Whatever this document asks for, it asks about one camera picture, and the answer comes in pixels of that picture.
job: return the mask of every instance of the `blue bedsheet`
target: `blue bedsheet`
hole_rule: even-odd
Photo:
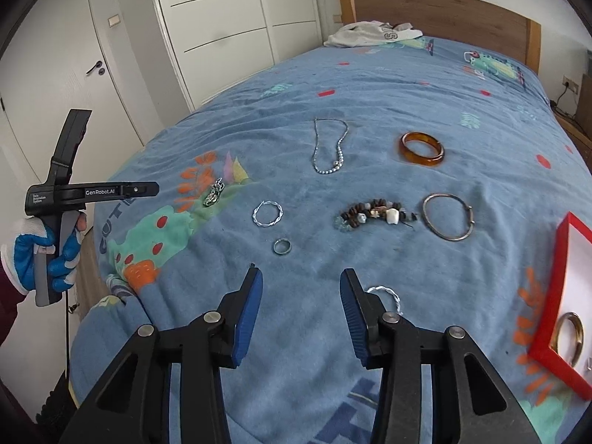
[[[315,117],[350,127],[343,168],[332,175],[313,170]],[[317,162],[330,168],[343,125],[320,122],[319,130]],[[408,131],[442,142],[443,163],[404,161],[397,141]],[[205,209],[217,178],[226,190]],[[339,296],[340,273],[350,267],[365,287],[398,292],[415,325],[467,329],[545,444],[560,442],[585,409],[526,350],[557,225],[568,211],[592,225],[592,178],[521,64],[428,37],[319,48],[225,91],[161,132],[113,179],[155,180],[161,192],[96,207],[101,274],[117,276],[110,282],[119,298],[95,306],[76,336],[79,401],[138,326],[187,324],[238,289],[254,262],[264,291],[249,353],[238,370],[222,372],[235,444],[368,442],[380,373],[363,369],[353,352]],[[468,239],[442,240],[421,221],[413,229],[379,221],[340,228],[351,204],[384,198],[418,212],[433,192],[473,206]],[[263,200],[283,206],[278,225],[254,225]],[[458,203],[434,201],[430,210],[442,231],[462,233]],[[273,209],[259,218],[274,219]],[[287,256],[272,252],[280,237],[292,242]],[[178,443],[177,370],[172,392]],[[422,442],[431,442],[429,414],[426,406]]]

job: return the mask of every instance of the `headboard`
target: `headboard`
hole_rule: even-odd
[[[541,59],[536,21],[481,0],[340,0],[344,25],[356,21],[409,21],[430,37],[483,47],[526,64],[535,73]]]

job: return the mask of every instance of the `red box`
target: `red box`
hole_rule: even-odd
[[[549,346],[557,319],[566,312],[578,314],[584,326],[584,347],[575,368]],[[571,327],[566,322],[561,328],[560,353],[562,342],[575,344],[574,339],[561,337]],[[586,371],[587,359],[592,356],[592,231],[571,212],[557,228],[551,283],[541,323],[528,355],[564,381],[582,399],[592,399],[592,371]]]

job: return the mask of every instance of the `wall outlet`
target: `wall outlet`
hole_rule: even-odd
[[[567,87],[568,90],[573,91],[577,95],[579,92],[579,85],[575,81],[573,81],[573,80],[567,78],[565,75],[563,75],[563,85],[565,86],[566,83],[568,85],[568,87]]]

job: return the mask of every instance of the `hand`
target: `hand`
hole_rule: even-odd
[[[74,285],[76,265],[80,260],[80,247],[87,229],[87,216],[81,213],[72,235],[64,243],[61,255],[47,265],[47,272],[54,277],[51,286],[63,292]],[[2,266],[8,278],[21,294],[35,288],[33,252],[36,246],[51,247],[56,239],[41,219],[37,217],[18,220],[14,225],[14,238],[0,248]]]

